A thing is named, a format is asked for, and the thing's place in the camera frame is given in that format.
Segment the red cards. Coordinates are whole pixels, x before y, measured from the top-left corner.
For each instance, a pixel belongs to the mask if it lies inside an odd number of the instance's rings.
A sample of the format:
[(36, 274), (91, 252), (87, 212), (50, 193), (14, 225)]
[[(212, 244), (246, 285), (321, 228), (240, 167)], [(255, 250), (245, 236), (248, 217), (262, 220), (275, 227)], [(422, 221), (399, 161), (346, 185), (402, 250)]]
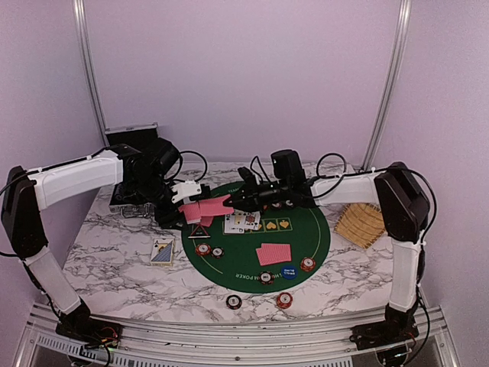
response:
[(230, 194), (199, 201), (201, 217), (225, 216), (235, 211), (231, 206), (225, 206), (224, 202), (231, 197)]

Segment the dealt red card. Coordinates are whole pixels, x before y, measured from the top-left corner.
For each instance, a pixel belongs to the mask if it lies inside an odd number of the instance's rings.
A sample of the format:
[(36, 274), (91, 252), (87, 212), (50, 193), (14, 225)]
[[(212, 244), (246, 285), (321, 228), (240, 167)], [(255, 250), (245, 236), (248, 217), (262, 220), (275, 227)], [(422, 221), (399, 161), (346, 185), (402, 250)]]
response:
[(256, 249), (256, 253), (260, 266), (274, 265), (283, 261), (277, 248), (260, 247)]
[(204, 227), (210, 227), (214, 220), (213, 216), (203, 216), (200, 220), (200, 225)]

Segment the dark chip top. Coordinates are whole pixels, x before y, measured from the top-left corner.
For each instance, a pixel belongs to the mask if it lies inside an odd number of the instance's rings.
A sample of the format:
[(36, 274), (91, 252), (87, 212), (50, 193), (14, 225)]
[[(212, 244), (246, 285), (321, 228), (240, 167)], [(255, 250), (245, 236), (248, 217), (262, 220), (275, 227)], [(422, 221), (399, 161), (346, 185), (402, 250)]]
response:
[(295, 207), (295, 204), (294, 204), (294, 203), (293, 203), (291, 200), (286, 200), (286, 201), (284, 202), (284, 205), (285, 205), (285, 207), (286, 207), (286, 208), (288, 208), (288, 209), (293, 209), (293, 208)]

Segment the red chip stack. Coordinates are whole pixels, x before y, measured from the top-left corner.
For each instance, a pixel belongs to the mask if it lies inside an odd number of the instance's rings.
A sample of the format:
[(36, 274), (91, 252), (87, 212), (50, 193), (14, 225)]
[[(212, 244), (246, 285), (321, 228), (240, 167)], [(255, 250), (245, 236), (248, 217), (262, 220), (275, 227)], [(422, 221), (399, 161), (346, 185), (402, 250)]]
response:
[(316, 267), (316, 261), (314, 258), (305, 257), (300, 263), (300, 268), (305, 272), (311, 272)]
[(212, 247), (208, 243), (200, 243), (195, 248), (195, 253), (198, 256), (207, 256), (212, 253)]
[(276, 305), (280, 309), (288, 309), (293, 303), (293, 296), (289, 292), (281, 292), (276, 297)]

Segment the dealt red card front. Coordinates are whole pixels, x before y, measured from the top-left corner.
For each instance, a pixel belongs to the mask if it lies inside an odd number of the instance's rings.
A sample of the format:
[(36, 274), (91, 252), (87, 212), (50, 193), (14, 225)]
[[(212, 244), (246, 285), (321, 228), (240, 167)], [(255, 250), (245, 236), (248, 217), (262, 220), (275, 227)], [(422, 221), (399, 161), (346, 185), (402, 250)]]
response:
[(260, 247), (256, 249), (256, 253), (260, 266), (274, 265), (283, 261), (277, 248)]

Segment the dark hundred chip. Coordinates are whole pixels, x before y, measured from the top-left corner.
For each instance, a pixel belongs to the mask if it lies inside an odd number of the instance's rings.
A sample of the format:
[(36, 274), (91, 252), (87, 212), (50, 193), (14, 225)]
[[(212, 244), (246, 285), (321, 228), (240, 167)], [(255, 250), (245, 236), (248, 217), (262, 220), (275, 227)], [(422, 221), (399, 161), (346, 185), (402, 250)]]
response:
[(224, 249), (220, 247), (216, 247), (212, 250), (213, 258), (221, 258), (224, 255)]

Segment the dark chip stack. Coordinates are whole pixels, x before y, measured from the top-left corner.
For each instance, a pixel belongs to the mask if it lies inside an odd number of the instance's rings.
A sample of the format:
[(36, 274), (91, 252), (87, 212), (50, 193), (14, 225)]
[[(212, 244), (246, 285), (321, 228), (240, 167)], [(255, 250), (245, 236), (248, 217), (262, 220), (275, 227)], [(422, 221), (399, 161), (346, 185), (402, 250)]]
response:
[(262, 271), (258, 275), (258, 281), (263, 285), (272, 285), (274, 283), (275, 276), (270, 271)]
[(241, 298), (236, 294), (229, 295), (225, 300), (226, 306), (231, 310), (237, 310), (242, 305)]

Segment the blue small blind button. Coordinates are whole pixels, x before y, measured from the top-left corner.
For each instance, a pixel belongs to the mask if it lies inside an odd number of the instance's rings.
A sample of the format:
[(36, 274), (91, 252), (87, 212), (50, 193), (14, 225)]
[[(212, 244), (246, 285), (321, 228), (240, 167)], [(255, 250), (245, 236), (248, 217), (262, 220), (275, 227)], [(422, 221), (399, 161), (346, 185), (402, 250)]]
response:
[(286, 280), (293, 280), (298, 277), (298, 269), (292, 265), (283, 266), (280, 270), (281, 276)]

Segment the red chip stack front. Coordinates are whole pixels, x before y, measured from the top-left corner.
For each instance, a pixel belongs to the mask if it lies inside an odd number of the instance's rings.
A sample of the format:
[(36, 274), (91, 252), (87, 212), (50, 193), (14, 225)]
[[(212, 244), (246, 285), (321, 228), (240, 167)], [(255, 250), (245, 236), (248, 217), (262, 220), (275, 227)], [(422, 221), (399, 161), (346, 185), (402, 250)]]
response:
[(276, 305), (280, 309), (288, 309), (293, 303), (293, 296), (289, 292), (281, 292), (276, 297)]

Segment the red backed card deck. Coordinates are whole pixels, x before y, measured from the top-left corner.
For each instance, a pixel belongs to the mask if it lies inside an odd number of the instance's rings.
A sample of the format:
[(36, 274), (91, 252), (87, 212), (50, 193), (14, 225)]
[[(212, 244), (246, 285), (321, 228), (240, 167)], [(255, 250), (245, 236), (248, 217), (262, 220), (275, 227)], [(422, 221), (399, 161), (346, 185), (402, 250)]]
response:
[(200, 223), (202, 220), (198, 202), (184, 204), (179, 207), (179, 211), (184, 215), (186, 223), (189, 225)]

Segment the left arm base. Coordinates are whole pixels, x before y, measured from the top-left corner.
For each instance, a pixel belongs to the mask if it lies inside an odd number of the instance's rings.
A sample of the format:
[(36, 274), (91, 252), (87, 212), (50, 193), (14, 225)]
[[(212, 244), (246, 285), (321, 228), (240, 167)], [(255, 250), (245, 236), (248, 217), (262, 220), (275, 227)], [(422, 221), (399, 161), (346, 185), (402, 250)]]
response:
[(122, 325), (89, 318), (76, 326), (58, 323), (56, 333), (75, 339), (90, 346), (117, 346), (120, 341)]

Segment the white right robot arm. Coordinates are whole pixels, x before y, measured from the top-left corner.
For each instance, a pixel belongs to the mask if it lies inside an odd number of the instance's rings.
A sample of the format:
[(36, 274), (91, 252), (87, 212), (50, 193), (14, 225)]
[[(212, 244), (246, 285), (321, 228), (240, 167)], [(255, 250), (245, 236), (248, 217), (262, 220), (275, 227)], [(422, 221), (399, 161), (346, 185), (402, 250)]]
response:
[(294, 150), (276, 151), (271, 160), (276, 179), (259, 182), (250, 169), (239, 168), (244, 183), (225, 200), (225, 206), (255, 212), (285, 202), (304, 208), (334, 203), (378, 205), (393, 245), (393, 283), (387, 309), (394, 312), (380, 323), (378, 335), (387, 343), (397, 341), (409, 326), (402, 313), (416, 309), (423, 267), (420, 256), (430, 227), (428, 217), (435, 213), (435, 200), (428, 198), (419, 185), (418, 173), (402, 162), (394, 162), (368, 173), (307, 177)]

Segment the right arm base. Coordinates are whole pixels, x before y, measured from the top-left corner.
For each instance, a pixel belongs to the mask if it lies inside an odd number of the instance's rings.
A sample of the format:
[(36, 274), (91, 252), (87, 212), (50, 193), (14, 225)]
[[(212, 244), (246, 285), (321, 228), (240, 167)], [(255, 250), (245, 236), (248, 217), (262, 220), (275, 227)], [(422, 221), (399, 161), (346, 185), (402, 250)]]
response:
[(352, 327), (349, 340), (358, 350), (365, 350), (415, 339), (418, 335), (416, 325), (401, 328), (397, 324), (381, 321)]

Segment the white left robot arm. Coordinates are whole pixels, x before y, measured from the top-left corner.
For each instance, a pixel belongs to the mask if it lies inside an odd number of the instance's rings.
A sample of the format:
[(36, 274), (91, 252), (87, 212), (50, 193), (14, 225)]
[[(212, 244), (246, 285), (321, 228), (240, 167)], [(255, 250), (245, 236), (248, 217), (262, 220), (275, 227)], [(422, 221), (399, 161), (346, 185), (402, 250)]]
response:
[(180, 161), (181, 153), (163, 138), (139, 151), (119, 144), (103, 148), (75, 160), (26, 171), (13, 167), (1, 194), (4, 197), (1, 222), (12, 247), (40, 289), (53, 301), (66, 319), (68, 330), (78, 339), (96, 334), (96, 322), (89, 308), (66, 279), (48, 248), (40, 213), (42, 210), (91, 190), (123, 184), (165, 219), (178, 214), (178, 203), (204, 194), (199, 180), (177, 183), (166, 177)]

